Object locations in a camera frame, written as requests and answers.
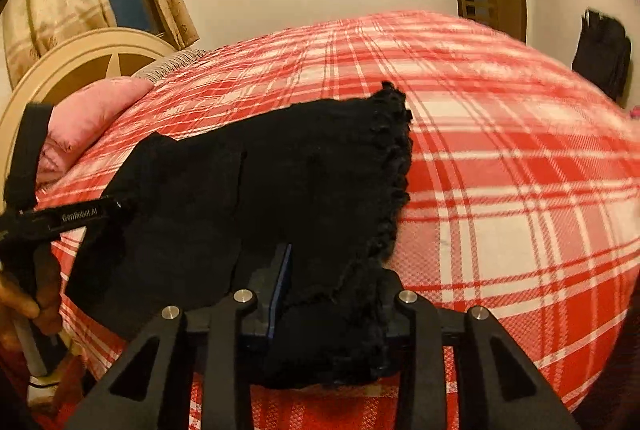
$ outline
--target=wooden headboard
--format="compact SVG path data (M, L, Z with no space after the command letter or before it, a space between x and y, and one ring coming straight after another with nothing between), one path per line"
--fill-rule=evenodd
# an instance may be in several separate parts
M4 197L4 181L27 103L55 105L92 82L130 76L174 52L173 46L157 36L129 28L91 30L47 52L20 80L0 120L0 197Z

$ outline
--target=fringed edge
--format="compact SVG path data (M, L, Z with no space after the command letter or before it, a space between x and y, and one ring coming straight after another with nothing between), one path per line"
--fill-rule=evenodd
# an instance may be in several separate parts
M385 344L386 320L380 302L380 285L373 277L380 277L382 264L389 259L396 245L398 215L409 202L406 175L411 166L413 141L409 135L412 112L406 108L406 95L391 82L383 82L382 89L371 97L380 103L376 123L371 127L373 143L385 150L383 169L388 181L386 213L378 220L378 231L370 239L364 258L353 259L340 278L332 300L351 309L354 323L369 321L367 338L361 348L349 356L335 355L327 384L359 384L377 380L381 371L388 370ZM362 364L369 365L364 377Z

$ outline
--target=bed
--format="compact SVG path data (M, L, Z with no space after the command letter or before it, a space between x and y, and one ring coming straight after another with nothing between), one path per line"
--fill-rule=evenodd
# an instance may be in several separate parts
M148 37L145 56L159 58L160 45ZM492 309L574 409L611 354L640 269L640 132L566 67L474 22L429 12L377 14L211 51L123 113L39 192L39 206L98 197L133 146L154 131L193 136L295 102L368 96L383 80L406 92L414 114L411 201L389 266L406 288L438 305ZM58 76L48 81L46 91L22 84L16 91L0 124L0 155L10 152L5 133L15 133L28 100L56 102L74 87L61 86ZM63 282L82 234L53 244ZM67 298L62 315L99 378L123 341ZM254 423L262 430L391 429L397 393L396 378L332 391L256 386ZM447 394L456 428L450 354ZM196 382L193 429L201 396Z

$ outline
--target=black strap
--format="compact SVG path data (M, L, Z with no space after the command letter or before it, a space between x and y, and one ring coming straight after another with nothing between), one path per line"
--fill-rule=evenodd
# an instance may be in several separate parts
M49 118L53 106L30 103L24 109L14 157L4 185L4 201L13 210L30 210L36 206L36 172L38 160L49 133Z

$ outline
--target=pink pillow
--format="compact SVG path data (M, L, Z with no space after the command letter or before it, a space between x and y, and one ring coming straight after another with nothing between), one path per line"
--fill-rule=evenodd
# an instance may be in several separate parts
M49 120L36 183L56 181L65 175L124 110L153 88L149 80L118 76L98 80L62 100Z

